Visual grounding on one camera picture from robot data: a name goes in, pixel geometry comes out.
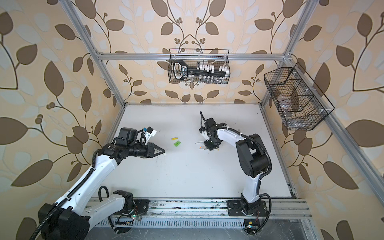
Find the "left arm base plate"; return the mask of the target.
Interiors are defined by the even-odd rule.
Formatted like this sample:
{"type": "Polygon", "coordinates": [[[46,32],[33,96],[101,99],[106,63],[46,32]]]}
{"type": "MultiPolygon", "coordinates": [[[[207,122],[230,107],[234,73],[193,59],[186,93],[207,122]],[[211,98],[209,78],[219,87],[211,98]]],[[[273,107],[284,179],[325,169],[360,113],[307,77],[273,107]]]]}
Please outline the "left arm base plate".
{"type": "Polygon", "coordinates": [[[149,209],[150,200],[148,199],[133,199],[125,200],[123,208],[114,213],[116,216],[133,217],[137,215],[146,215],[149,209]]]}

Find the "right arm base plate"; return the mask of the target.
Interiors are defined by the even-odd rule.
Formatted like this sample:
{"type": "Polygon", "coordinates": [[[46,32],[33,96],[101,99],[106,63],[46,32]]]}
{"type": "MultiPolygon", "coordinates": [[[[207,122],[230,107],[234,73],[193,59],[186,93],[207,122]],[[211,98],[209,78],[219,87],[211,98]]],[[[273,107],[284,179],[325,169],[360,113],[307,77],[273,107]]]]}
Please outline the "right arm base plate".
{"type": "Polygon", "coordinates": [[[266,217],[268,213],[268,207],[265,201],[260,201],[259,204],[255,203],[251,206],[252,209],[245,210],[246,207],[242,206],[240,200],[228,200],[227,209],[230,217],[266,217]]]}

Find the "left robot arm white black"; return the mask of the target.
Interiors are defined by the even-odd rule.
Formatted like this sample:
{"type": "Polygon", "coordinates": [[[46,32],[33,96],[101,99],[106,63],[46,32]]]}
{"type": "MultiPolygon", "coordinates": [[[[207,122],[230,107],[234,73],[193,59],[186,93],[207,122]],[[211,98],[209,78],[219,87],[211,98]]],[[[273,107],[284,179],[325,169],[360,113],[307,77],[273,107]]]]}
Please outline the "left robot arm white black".
{"type": "Polygon", "coordinates": [[[103,181],[128,157],[150,159],[165,153],[149,140],[156,135],[151,127],[139,131],[122,128],[112,143],[104,145],[93,154],[90,168],[54,204],[44,204],[39,212],[39,222],[31,235],[34,240],[41,235],[44,240],[83,240],[88,232],[106,218],[121,213],[129,218],[146,212],[145,206],[135,203],[133,194],[116,190],[106,199],[89,209],[87,203],[94,193],[106,187],[103,181]]]}

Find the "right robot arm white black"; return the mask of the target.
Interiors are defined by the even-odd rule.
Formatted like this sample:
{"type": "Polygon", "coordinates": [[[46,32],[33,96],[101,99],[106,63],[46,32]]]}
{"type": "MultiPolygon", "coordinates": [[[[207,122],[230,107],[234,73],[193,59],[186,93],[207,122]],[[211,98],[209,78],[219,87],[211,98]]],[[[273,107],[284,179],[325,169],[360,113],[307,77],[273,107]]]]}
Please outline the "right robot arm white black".
{"type": "Polygon", "coordinates": [[[272,172],[272,160],[267,149],[257,134],[245,135],[240,131],[230,128],[226,123],[216,123],[213,118],[206,119],[201,115],[199,132],[205,138],[204,146],[213,151],[226,142],[235,147],[240,167],[249,177],[241,193],[243,211],[250,212],[261,204],[260,194],[262,179],[272,172]]]}

